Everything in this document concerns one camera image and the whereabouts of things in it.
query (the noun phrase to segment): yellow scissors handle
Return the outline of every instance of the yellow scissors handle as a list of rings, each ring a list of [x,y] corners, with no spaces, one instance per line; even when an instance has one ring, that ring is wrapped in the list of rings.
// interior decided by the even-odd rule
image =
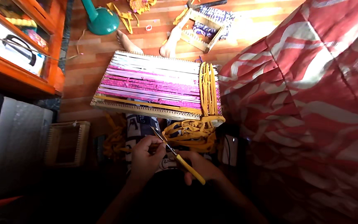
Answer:
[[[193,167],[191,167],[189,164],[186,163],[186,161],[184,159],[182,159],[182,157],[178,154],[176,156],[176,158],[178,159],[178,161],[191,173],[193,174],[193,176],[198,180],[200,181],[200,183],[202,185],[205,184],[205,180],[204,178],[199,174],[197,173],[196,170],[193,169]]]

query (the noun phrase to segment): glass cabinet door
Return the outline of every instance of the glass cabinet door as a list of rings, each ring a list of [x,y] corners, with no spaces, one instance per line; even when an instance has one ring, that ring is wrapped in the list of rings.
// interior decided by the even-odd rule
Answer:
[[[50,13],[52,0],[37,0],[37,2],[45,10],[45,12]]]
[[[28,35],[45,51],[48,51],[48,43],[51,35],[42,29],[12,0],[0,0],[0,14],[23,33]]]
[[[38,53],[38,50],[32,44],[37,43],[47,52],[50,35],[11,0],[0,0],[0,15],[0,57],[36,76],[42,77],[46,57]],[[6,26],[8,23],[16,26],[24,34],[18,35],[20,31],[12,30],[12,26]],[[25,35],[34,42],[31,42],[28,38],[28,41],[21,38]]]

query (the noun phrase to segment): hand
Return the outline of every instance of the hand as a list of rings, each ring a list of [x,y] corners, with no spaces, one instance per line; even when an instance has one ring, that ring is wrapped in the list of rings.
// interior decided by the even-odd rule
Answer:
[[[148,153],[151,144],[161,143],[154,155]],[[132,148],[132,169],[129,181],[145,185],[154,175],[159,163],[166,154],[165,144],[157,136],[147,135]]]
[[[206,180],[219,180],[224,177],[222,171],[217,168],[212,162],[208,161],[200,154],[191,151],[179,151],[179,155],[183,159],[191,161],[192,167]],[[190,186],[191,181],[196,178],[190,173],[185,173],[185,183]]]

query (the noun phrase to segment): hammer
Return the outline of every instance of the hammer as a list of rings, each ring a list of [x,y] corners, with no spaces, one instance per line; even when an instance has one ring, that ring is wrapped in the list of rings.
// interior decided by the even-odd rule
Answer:
[[[192,8],[193,10],[197,10],[197,9],[200,8],[200,6],[211,7],[211,6],[224,5],[226,3],[227,3],[227,0],[219,0],[219,1],[215,1],[215,2],[202,3],[202,4],[199,4],[199,5],[192,5],[191,0],[188,0],[186,5],[187,5],[188,8]]]

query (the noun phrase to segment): teal lamp base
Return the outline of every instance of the teal lamp base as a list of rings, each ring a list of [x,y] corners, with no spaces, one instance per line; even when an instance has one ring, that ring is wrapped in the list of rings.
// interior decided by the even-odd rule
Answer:
[[[106,8],[99,7],[96,9],[97,16],[91,21],[87,19],[86,26],[88,30],[96,35],[106,35],[113,33],[120,23],[117,14],[110,14]]]

